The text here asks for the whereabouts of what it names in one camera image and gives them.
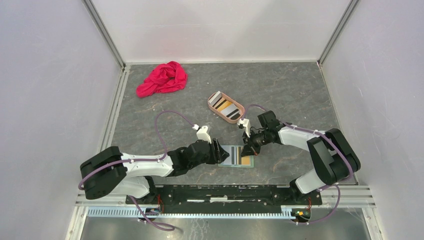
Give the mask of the gold card black stripe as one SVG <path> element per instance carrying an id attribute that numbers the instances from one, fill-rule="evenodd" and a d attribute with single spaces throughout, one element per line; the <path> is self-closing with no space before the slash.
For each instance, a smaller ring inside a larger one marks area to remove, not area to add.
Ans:
<path id="1" fill-rule="evenodd" d="M 240 165 L 241 166 L 251 166 L 252 164 L 252 158 L 251 156 L 243 156 L 240 158 Z"/>

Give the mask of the green card holder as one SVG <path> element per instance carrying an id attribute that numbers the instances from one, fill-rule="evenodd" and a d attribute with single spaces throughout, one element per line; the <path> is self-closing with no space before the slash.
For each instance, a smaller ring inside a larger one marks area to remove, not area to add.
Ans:
<path id="1" fill-rule="evenodd" d="M 219 167 L 231 167 L 231 168 L 253 168 L 254 167 L 254 156 L 241 156 L 242 146 L 241 145 L 223 145 L 222 148 L 229 153 L 222 163 L 219 163 Z"/>

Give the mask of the pink oval tray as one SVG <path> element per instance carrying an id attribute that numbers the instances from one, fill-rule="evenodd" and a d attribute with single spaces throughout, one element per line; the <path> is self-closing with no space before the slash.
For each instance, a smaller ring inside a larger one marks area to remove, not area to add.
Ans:
<path id="1" fill-rule="evenodd" d="M 230 124 L 236 124 L 245 113 L 245 108 L 240 103 L 221 91 L 213 93 L 207 99 L 211 111 Z"/>

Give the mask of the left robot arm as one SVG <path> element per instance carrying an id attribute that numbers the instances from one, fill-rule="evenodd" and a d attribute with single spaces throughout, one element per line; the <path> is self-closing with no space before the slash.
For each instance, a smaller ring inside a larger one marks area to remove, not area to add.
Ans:
<path id="1" fill-rule="evenodd" d="M 152 177 L 177 177 L 202 165 L 217 165 L 230 156 L 218 142 L 197 140 L 164 155 L 133 155 L 110 146 L 80 165 L 78 189 L 88 200 L 109 194 L 132 196 L 145 204 L 157 198 Z"/>

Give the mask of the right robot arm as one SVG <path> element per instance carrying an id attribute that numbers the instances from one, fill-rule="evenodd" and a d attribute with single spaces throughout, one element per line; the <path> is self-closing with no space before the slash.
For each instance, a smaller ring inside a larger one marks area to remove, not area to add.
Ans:
<path id="1" fill-rule="evenodd" d="M 292 146 L 310 154 L 313 169 L 289 184 L 288 196 L 295 204 L 302 204 L 313 191 L 322 191 L 351 179 L 361 168 L 359 158 L 338 128 L 327 131 L 302 128 L 278 120 L 271 110 L 257 118 L 261 124 L 259 129 L 251 127 L 247 118 L 237 122 L 244 130 L 243 157 L 257 156 L 267 144 Z"/>

